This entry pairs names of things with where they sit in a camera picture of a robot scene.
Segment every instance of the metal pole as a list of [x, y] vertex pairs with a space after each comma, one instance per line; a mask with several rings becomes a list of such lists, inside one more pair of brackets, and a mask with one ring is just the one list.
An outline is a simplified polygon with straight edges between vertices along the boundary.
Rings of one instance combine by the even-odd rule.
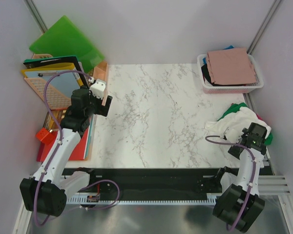
[[36, 23], [38, 24], [38, 26], [40, 27], [40, 30], [45, 33], [48, 28], [45, 25], [36, 5], [34, 4], [34, 2], [32, 0], [24, 0], [25, 4], [27, 5], [29, 11], [31, 12], [32, 16], [34, 17]]
[[273, 16], [275, 15], [277, 10], [279, 9], [282, 2], [283, 2], [283, 0], [275, 0], [273, 2], [272, 6], [270, 7], [264, 21], [262, 22], [261, 26], [259, 27], [250, 47], [248, 49], [248, 54], [251, 55], [253, 53], [259, 40], [262, 38], [264, 32], [266, 31], [268, 24], [271, 22], [271, 19], [273, 18]]

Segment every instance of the green cloth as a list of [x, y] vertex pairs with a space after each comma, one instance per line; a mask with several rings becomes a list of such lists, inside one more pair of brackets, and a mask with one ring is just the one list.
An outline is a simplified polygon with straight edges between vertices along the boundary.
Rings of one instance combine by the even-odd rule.
[[227, 109], [224, 112], [223, 116], [221, 116], [221, 118], [219, 120], [221, 120], [222, 118], [224, 118], [227, 114], [237, 113], [240, 110], [240, 107], [242, 107], [242, 106], [248, 107], [244, 102], [242, 102], [240, 104], [236, 104], [236, 103], [232, 104], [231, 107], [229, 107], [229, 109]]
[[[226, 115], [230, 114], [230, 113], [237, 113], [241, 107], [248, 107], [247, 104], [245, 104], [244, 102], [240, 103], [240, 104], [232, 104], [229, 109], [227, 109], [223, 116], [220, 117], [219, 120], [221, 120], [222, 118], [224, 118]], [[272, 143], [272, 139], [273, 139], [273, 136], [272, 136], [272, 133], [270, 132], [270, 134], [268, 135], [268, 137], [266, 138], [264, 144], [265, 145], [270, 145]]]

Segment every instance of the marble tabletop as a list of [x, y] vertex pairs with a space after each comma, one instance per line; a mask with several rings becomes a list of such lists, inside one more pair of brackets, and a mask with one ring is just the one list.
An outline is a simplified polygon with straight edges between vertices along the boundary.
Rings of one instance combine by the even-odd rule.
[[108, 93], [113, 96], [109, 114], [97, 117], [84, 166], [239, 167], [228, 146], [205, 141], [204, 126], [232, 103], [243, 102], [243, 95], [205, 94], [196, 64], [111, 65]]

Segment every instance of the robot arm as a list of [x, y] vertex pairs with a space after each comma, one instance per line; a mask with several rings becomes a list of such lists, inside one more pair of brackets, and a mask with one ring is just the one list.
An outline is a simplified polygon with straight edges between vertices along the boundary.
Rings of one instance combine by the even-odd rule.
[[240, 146], [231, 146], [228, 153], [241, 160], [239, 172], [235, 175], [230, 168], [225, 167], [216, 176], [222, 185], [223, 194], [216, 202], [213, 215], [229, 225], [236, 223], [233, 228], [243, 233], [250, 228], [265, 206], [265, 201], [259, 198], [258, 176], [266, 153], [266, 134], [266, 128], [256, 123], [244, 129], [238, 144], [247, 147], [253, 156]]
[[[65, 208], [66, 201], [89, 184], [90, 175], [87, 172], [75, 171], [63, 182], [60, 182], [60, 178], [71, 153], [90, 125], [89, 117], [93, 114], [107, 116], [112, 97], [108, 96], [105, 106], [102, 106], [105, 85], [104, 81], [96, 80], [89, 89], [82, 86], [73, 91], [72, 105], [68, 107], [65, 117], [61, 121], [63, 138], [60, 139], [60, 132], [58, 132], [56, 141], [41, 167], [32, 178], [24, 178], [20, 184], [27, 210], [34, 210], [35, 191], [42, 173], [44, 173], [44, 177], [39, 188], [37, 212], [46, 215], [59, 216]], [[50, 165], [44, 170], [56, 147], [58, 149]]]

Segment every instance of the green plastic board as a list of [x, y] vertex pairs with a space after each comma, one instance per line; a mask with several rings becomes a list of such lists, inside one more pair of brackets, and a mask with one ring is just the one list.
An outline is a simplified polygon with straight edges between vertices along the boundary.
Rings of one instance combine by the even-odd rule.
[[91, 71], [104, 59], [102, 53], [67, 16], [61, 17], [29, 49], [36, 54], [51, 54], [54, 57], [76, 55], [85, 72]]

